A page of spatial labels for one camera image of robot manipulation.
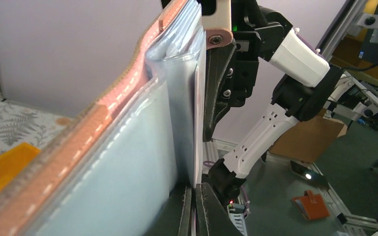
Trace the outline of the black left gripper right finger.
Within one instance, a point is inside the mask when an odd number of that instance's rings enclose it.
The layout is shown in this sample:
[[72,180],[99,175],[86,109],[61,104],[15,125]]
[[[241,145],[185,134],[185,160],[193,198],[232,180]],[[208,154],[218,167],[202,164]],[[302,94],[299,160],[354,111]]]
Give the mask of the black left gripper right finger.
[[208,183],[196,185],[196,235],[240,236]]

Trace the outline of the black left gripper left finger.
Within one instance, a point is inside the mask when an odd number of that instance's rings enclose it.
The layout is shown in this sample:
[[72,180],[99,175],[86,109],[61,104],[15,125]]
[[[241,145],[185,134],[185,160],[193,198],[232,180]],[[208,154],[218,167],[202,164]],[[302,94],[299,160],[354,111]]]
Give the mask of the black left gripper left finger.
[[188,236],[191,228],[192,188],[175,185],[146,236]]

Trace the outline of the floral tablecloth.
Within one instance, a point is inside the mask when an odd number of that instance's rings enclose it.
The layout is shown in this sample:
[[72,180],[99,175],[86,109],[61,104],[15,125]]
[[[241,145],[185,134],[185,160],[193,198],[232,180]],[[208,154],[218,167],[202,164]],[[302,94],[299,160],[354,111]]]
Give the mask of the floral tablecloth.
[[71,118],[0,98],[0,154],[21,143],[42,149],[70,122]]

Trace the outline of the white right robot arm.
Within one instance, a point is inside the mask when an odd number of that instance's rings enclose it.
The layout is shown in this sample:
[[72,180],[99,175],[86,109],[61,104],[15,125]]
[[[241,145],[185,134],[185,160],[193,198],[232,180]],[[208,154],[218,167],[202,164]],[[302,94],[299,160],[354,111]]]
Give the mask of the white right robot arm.
[[203,0],[201,6],[207,28],[204,142],[232,107],[252,95],[260,59],[284,73],[254,128],[203,175],[227,206],[274,142],[319,113],[344,71],[309,46],[281,13],[254,0]]

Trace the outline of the orange plastic clip part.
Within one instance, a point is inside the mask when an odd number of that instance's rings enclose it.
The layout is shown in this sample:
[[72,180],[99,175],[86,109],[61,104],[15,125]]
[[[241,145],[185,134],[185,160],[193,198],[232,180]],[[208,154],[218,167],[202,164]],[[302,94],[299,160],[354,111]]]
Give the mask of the orange plastic clip part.
[[319,220],[330,216],[329,210],[321,194],[314,194],[311,190],[306,190],[303,196],[291,199],[298,207],[305,219]]

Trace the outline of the brown cardboard box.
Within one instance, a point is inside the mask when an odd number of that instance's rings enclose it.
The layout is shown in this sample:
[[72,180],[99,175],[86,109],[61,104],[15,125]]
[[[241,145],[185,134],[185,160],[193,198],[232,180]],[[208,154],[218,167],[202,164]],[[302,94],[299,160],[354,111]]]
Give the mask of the brown cardboard box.
[[325,112],[322,109],[313,119],[297,123],[274,142],[269,152],[314,163],[335,140],[347,133],[344,122],[324,117]]

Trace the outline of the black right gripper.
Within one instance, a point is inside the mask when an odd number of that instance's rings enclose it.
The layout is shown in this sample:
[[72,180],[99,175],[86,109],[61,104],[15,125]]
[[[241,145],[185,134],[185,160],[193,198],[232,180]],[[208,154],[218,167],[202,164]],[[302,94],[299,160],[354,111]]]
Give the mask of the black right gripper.
[[[230,44],[206,51],[203,142],[212,140],[217,123],[230,107],[244,106],[255,86],[261,38],[256,31],[235,31],[233,35]],[[230,96],[222,101],[227,90]]]

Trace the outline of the orange storage bin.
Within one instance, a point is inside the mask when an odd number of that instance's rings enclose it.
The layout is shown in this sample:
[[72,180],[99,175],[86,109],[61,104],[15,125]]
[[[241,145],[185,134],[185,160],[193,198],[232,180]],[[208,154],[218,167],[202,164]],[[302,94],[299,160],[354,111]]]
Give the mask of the orange storage bin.
[[2,191],[38,154],[40,149],[21,143],[0,155],[0,191]]

